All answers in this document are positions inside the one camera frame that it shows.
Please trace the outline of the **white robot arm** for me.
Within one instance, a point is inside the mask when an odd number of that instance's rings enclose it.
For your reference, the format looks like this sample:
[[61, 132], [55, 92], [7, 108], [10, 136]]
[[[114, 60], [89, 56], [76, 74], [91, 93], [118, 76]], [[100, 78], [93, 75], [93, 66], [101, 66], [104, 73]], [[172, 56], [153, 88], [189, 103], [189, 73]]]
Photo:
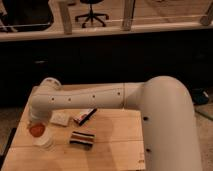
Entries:
[[64, 90], [49, 77], [31, 94], [29, 120], [47, 121], [57, 109], [88, 108], [140, 112], [146, 171], [203, 171], [192, 98], [179, 80], [157, 76], [146, 82]]

